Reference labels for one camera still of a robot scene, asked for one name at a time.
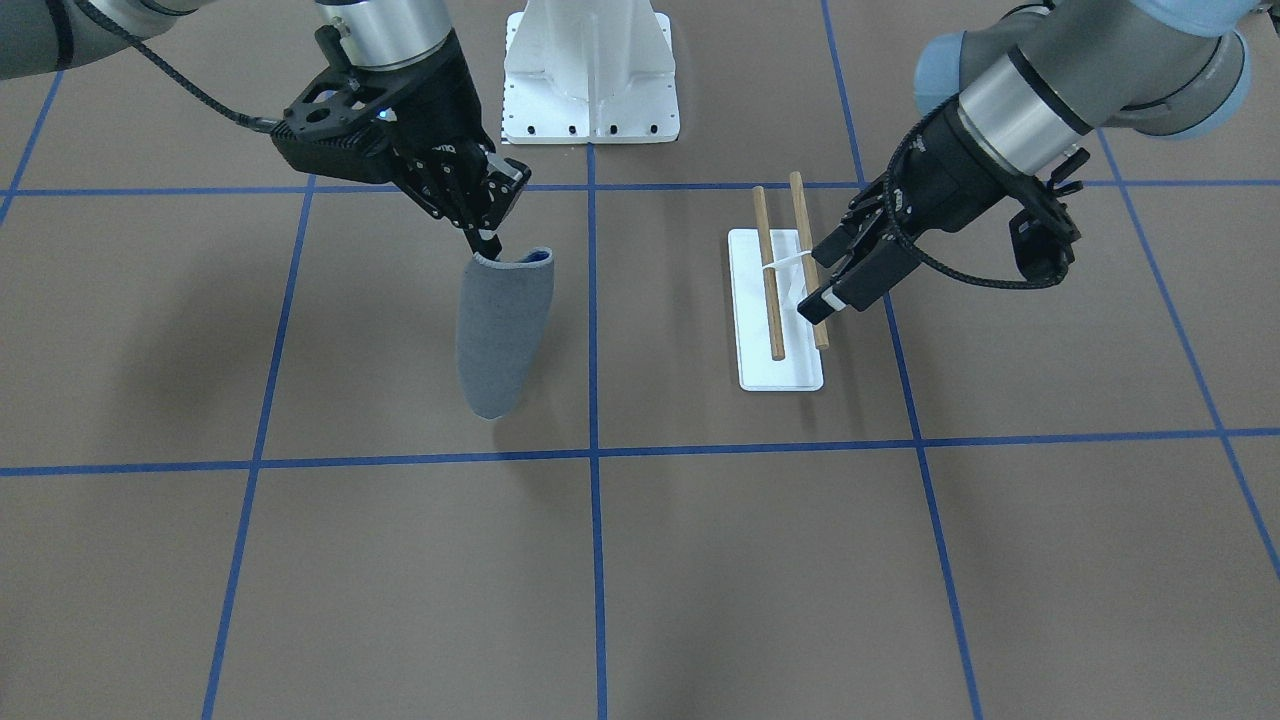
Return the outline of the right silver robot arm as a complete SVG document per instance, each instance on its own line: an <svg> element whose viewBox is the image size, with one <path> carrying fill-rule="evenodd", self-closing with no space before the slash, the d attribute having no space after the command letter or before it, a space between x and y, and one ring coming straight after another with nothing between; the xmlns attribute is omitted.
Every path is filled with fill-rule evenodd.
<svg viewBox="0 0 1280 720"><path fill-rule="evenodd" d="M215 99L163 56L228 59L244 78L303 56L315 76L274 115ZM460 35L443 1L5 1L3 78L72 70L133 50L197 102L266 135L298 173L393 186L456 228L480 261L530 178L485 129Z"/></svg>

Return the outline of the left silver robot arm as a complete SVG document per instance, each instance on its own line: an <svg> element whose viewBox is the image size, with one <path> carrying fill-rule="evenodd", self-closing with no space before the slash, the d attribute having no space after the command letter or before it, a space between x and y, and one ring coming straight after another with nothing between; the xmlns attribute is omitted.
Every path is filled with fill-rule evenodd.
<svg viewBox="0 0 1280 720"><path fill-rule="evenodd" d="M1220 127L1251 87L1238 27L1254 1L1041 1L920 54L919 120L812 258L829 278L797 306L812 324L867 310L919 266L964 284L1037 291L1062 283L1082 233L1065 197L1105 127L1192 138ZM922 250L1011 199L1014 279L951 268Z"/></svg>

